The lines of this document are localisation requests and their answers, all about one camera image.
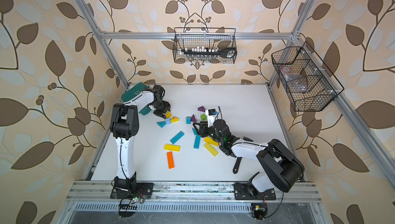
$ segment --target blue block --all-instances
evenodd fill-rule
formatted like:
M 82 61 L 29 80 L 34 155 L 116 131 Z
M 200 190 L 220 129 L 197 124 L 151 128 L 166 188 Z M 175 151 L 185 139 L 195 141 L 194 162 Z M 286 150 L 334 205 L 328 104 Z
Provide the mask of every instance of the blue block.
M 162 122 L 156 122 L 161 128 L 163 128 L 163 126 L 165 126 L 166 125 L 166 122 L 165 121 L 162 121 Z
M 180 140 L 180 138 L 182 138 L 182 136 L 184 135 L 183 132 L 179 132 L 177 135 L 175 135 L 172 139 L 170 139 L 170 142 L 175 144 L 175 142 L 177 142 L 178 140 Z
M 200 144 L 200 136 L 199 136 L 199 135 L 196 135 L 196 137 L 195 137 L 194 148 L 199 149 L 199 144 Z

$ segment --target metal vent grille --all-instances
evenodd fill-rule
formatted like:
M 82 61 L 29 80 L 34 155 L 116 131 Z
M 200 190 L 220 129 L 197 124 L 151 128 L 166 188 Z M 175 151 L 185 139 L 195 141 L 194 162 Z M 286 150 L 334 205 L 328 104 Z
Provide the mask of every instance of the metal vent grille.
M 119 202 L 80 202 L 77 203 L 75 211 L 118 211 Z M 137 211 L 141 212 L 231 212 L 250 213 L 250 203 L 156 203 L 145 202 L 138 204 Z

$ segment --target white table surface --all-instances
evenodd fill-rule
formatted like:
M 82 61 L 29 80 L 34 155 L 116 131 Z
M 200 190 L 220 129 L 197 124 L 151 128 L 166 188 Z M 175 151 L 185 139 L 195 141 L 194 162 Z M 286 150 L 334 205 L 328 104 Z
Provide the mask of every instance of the white table surface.
M 259 162 L 243 158 L 239 172 L 233 174 L 235 157 L 226 156 L 218 147 L 213 157 L 203 146 L 194 149 L 195 135 L 186 117 L 195 114 L 197 122 L 203 112 L 198 107 L 221 107 L 223 119 L 236 137 L 248 137 L 254 142 L 280 140 L 286 147 L 284 134 L 274 111 L 266 85 L 163 85 L 164 100 L 171 104 L 171 114 L 180 119 L 160 128 L 163 121 L 151 111 L 139 114 L 140 129 L 134 145 L 134 163 L 138 181 L 247 181 L 262 172 Z M 173 152 L 175 168 L 169 169 L 165 144 L 178 132 L 185 135 L 175 143 L 180 152 Z M 117 152 L 115 138 L 110 135 L 99 159 L 92 180 L 111 181 L 116 176 Z

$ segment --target wire basket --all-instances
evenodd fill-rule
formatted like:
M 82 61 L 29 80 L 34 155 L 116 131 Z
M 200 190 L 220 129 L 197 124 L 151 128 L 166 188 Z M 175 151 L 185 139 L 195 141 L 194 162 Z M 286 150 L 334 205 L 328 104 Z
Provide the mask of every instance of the wire basket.
M 344 90 L 318 55 L 323 66 L 315 65 L 309 56 L 309 53 L 313 53 L 310 49 L 304 43 L 301 47 L 287 47 L 271 55 L 274 69 L 295 111 L 322 111 Z M 333 75 L 338 86 L 332 86 L 322 71 Z
M 175 63 L 235 63 L 234 28 L 174 28 Z

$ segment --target yellow block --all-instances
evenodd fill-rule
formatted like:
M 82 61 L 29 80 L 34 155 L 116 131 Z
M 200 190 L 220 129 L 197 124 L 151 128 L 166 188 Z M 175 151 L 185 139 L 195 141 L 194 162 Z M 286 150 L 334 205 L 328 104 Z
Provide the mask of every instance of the yellow block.
M 207 143 L 210 143 L 211 145 L 214 145 L 214 146 L 218 147 L 218 142 L 215 142 L 214 140 L 212 140 L 212 139 L 209 138 L 209 137 L 206 137 L 206 138 L 204 139 L 204 141 L 207 142 Z
M 214 156 L 216 157 L 218 155 L 218 152 L 215 150 L 215 148 L 211 147 L 209 143 L 205 143 L 204 147 Z
M 165 150 L 180 152 L 180 146 L 171 145 L 171 144 L 165 144 Z
M 173 117 L 170 120 L 171 123 L 174 123 L 174 122 L 177 122 L 177 121 L 180 121 L 179 118 L 177 118 L 177 117 Z
M 166 118 L 170 118 L 171 117 L 171 113 L 169 111 L 166 112 Z

